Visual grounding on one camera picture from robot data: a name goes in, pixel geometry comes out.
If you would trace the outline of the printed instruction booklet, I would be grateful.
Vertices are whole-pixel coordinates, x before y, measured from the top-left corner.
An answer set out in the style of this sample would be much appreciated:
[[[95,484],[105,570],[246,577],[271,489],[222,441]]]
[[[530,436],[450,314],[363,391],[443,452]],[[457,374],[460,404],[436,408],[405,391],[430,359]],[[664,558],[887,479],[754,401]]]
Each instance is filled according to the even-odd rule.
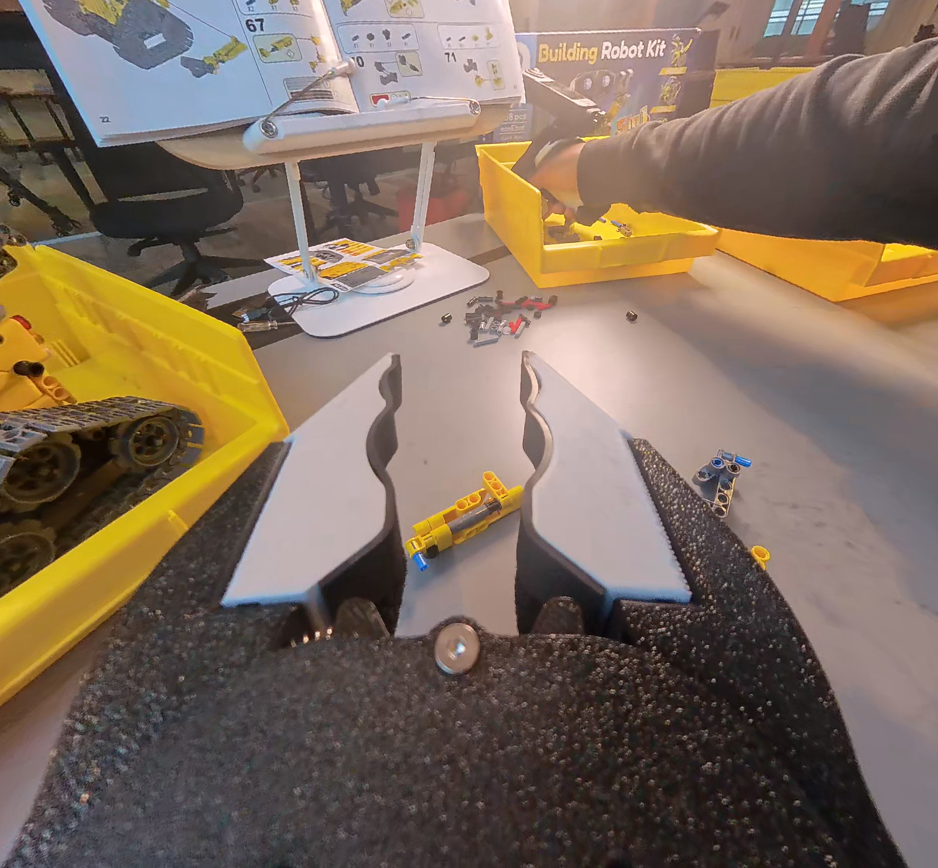
[[[305,273],[302,252],[268,256],[264,263],[295,280],[287,290],[312,291],[322,287],[342,293],[380,294],[411,283],[411,267],[422,259],[406,246],[382,249],[368,242],[346,238],[308,248]]]

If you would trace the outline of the person's right forearm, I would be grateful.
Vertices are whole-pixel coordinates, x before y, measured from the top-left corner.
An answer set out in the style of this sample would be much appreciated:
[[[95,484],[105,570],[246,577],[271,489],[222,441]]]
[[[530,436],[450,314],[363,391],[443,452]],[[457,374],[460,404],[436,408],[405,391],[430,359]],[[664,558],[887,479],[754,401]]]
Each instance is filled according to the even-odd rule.
[[[585,142],[577,191],[780,238],[936,248],[936,39]]]

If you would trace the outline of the colourful toy kit box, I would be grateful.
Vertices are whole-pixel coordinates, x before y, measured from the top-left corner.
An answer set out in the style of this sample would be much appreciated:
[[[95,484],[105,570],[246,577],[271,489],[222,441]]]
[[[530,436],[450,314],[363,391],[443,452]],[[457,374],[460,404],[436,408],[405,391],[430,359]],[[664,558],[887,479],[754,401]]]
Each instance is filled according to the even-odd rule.
[[[696,26],[516,33],[522,67],[594,101],[609,135],[706,109],[718,39]]]

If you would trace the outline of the yellow beam assembly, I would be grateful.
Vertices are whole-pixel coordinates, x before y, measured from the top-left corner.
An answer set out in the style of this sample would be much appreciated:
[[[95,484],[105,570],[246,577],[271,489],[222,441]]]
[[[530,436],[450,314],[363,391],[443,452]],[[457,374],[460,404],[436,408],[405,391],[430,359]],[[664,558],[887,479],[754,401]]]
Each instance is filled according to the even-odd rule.
[[[491,470],[485,470],[481,479],[480,489],[412,525],[412,535],[405,541],[405,555],[416,570],[426,570],[429,562],[444,549],[484,532],[520,507],[522,486],[505,486]]]

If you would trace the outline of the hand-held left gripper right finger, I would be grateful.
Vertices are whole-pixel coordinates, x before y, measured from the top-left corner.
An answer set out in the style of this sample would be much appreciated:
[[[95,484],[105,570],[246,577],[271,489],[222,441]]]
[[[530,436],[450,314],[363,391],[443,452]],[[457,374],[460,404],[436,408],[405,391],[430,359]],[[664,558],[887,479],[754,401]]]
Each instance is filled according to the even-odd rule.
[[[523,489],[516,594],[685,604],[691,589],[629,434],[533,350],[520,355]]]

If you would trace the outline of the person's right hand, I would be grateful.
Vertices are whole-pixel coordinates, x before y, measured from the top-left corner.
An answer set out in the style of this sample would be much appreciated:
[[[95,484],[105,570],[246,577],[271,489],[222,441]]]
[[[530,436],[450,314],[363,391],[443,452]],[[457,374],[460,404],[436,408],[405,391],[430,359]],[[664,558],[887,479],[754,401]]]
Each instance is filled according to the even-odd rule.
[[[544,197],[547,212],[560,214],[565,224],[591,225],[601,221],[609,204],[585,204],[577,184],[577,162],[585,146],[581,138],[563,138],[546,142],[530,157],[522,174],[523,180]]]

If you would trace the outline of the black office chair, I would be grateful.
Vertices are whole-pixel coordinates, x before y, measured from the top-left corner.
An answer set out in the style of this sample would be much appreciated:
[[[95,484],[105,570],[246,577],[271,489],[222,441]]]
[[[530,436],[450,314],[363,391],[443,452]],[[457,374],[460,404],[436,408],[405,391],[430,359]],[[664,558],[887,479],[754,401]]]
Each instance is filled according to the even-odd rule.
[[[396,221],[396,210],[374,202],[380,193],[378,166],[385,163],[381,150],[318,157],[312,162],[315,184],[329,204],[320,238],[350,238],[370,242],[384,238]]]
[[[99,204],[88,205],[94,228],[106,238],[132,239],[127,255],[173,245],[181,262],[146,281],[156,288],[173,281],[177,298],[195,284],[227,280],[229,267],[256,270],[256,259],[206,256],[196,242],[225,233],[222,228],[242,208],[242,193],[232,171],[212,170],[173,156],[154,142],[95,146],[82,155],[104,193]]]

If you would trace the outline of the yellow tracked toy vehicle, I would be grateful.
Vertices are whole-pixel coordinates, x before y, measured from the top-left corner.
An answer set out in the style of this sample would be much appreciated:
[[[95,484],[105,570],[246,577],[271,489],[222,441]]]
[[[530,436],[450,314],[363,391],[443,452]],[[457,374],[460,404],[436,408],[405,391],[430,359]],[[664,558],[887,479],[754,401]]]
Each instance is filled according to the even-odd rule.
[[[189,408],[123,396],[80,403],[51,348],[1,308],[1,596],[188,470],[204,448]]]

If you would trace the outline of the yellow parts bin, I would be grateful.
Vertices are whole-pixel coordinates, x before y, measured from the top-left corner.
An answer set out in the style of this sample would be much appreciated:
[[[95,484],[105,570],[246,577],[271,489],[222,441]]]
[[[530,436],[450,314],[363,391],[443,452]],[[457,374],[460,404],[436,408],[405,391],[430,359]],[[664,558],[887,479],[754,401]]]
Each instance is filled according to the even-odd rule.
[[[204,427],[188,470],[1,596],[5,701],[126,603],[287,424],[235,326],[53,248],[1,248],[1,307],[50,345],[50,372],[80,403],[143,397]]]
[[[756,66],[718,69],[713,74],[709,108],[742,100],[756,91],[778,86],[794,76],[812,71],[812,69],[812,66],[789,64],[770,66],[768,69],[760,69]]]
[[[716,248],[827,301],[936,283],[936,252],[919,245],[780,238],[723,228]]]
[[[475,145],[484,217],[537,287],[678,274],[716,249],[719,229],[661,212],[613,204],[605,217],[629,224],[616,242],[546,245],[542,194],[512,171],[527,142]]]

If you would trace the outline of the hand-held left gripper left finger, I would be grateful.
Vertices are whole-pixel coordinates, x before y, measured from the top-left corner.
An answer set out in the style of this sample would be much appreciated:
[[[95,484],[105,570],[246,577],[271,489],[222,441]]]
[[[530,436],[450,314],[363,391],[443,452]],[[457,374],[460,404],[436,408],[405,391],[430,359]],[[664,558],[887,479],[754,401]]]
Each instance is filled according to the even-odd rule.
[[[404,552],[388,463],[402,398],[385,353],[294,429],[220,598],[337,607],[349,597],[398,607]]]

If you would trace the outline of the heap of blue grey parts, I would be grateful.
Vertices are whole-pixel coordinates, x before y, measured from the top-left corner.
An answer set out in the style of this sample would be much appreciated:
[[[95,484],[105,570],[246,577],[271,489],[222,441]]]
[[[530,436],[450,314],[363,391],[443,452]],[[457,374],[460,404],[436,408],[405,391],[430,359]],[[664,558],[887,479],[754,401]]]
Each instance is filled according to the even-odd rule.
[[[616,242],[632,235],[633,229],[629,224],[608,217],[599,217],[591,224],[561,214],[547,215],[543,219],[543,241],[546,245]]]

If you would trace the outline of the open building manual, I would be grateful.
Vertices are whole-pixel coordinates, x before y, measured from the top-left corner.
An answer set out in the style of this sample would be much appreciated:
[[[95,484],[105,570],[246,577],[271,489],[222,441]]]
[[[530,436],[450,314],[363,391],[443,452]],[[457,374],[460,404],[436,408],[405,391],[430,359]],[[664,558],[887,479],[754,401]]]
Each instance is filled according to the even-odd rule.
[[[98,146],[402,133],[523,98],[506,0],[18,0]]]

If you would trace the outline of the grey angled beam assembly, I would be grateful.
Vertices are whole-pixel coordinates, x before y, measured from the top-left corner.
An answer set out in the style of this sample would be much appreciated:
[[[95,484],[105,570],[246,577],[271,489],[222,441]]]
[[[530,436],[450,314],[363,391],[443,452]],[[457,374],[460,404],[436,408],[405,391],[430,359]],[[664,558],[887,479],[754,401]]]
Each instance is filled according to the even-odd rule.
[[[719,520],[723,520],[729,512],[736,479],[739,477],[739,474],[742,474],[746,469],[751,466],[751,460],[749,458],[722,449],[719,449],[713,456],[722,458],[725,460],[725,470],[720,474],[719,480],[718,481],[712,480],[702,486],[698,486],[695,483],[694,484],[699,490],[699,494],[702,496],[705,503],[708,503],[711,511]]]

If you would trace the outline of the red container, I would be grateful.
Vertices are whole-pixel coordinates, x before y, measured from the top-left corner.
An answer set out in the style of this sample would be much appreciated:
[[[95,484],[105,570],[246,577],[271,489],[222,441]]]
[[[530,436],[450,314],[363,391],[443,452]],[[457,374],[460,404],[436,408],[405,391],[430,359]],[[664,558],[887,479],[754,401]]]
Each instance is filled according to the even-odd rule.
[[[395,194],[396,229],[408,231],[413,219],[416,186],[409,184],[398,188]],[[468,212],[470,194],[454,181],[433,180],[427,198],[425,225]]]

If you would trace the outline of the pile of red black parts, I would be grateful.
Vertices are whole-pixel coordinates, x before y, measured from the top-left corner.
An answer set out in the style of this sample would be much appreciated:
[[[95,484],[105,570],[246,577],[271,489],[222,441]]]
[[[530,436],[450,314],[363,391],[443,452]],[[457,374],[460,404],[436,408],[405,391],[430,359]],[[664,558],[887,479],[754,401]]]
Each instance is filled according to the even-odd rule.
[[[556,293],[511,300],[502,290],[496,290],[492,295],[467,298],[461,314],[451,311],[440,314],[437,326],[453,326],[456,319],[461,319],[470,346],[496,345],[501,341],[519,338],[546,311],[556,308],[557,301]]]

